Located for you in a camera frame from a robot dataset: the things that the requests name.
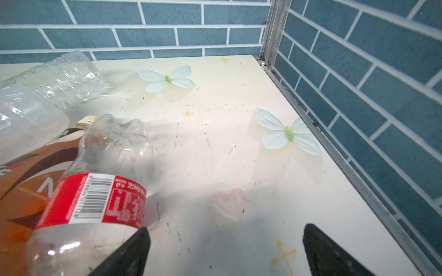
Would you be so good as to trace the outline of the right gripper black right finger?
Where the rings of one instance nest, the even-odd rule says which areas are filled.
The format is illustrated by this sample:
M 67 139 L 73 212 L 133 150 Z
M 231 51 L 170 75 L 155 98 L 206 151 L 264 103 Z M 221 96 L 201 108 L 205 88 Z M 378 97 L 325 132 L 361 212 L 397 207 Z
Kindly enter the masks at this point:
M 314 224 L 306 224 L 303 245 L 314 276 L 374 276 Z

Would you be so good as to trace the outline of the clear ribbed crushed bottle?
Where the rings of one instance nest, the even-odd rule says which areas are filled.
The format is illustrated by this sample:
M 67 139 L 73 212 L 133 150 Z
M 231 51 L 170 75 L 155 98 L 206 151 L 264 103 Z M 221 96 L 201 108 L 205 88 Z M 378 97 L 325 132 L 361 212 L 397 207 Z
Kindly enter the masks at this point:
M 23 84 L 63 111 L 107 95 L 99 70 L 80 51 L 69 52 L 1 82 Z

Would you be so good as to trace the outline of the red label clear bottle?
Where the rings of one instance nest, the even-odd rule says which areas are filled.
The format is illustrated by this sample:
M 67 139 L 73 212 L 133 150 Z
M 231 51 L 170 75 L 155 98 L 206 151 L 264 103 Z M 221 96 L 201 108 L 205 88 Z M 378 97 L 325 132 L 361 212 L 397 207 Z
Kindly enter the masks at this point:
M 93 122 L 28 241 L 31 275 L 87 276 L 143 227 L 153 151 L 138 119 Z

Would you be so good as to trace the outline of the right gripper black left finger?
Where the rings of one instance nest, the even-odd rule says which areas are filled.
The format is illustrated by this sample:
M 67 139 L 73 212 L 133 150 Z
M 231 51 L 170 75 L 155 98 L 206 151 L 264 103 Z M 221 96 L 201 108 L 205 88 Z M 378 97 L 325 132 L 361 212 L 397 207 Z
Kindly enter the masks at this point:
M 89 276 L 142 276 L 150 246 L 148 229 L 142 227 L 92 270 Z

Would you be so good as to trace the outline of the brown label drink bottle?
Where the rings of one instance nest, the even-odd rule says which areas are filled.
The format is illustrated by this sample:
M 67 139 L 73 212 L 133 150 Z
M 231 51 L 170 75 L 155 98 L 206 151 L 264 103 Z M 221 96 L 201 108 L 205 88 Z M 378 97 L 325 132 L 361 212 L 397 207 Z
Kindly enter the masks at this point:
M 26 243 L 96 116 L 52 142 L 1 165 L 1 275 L 26 275 Z

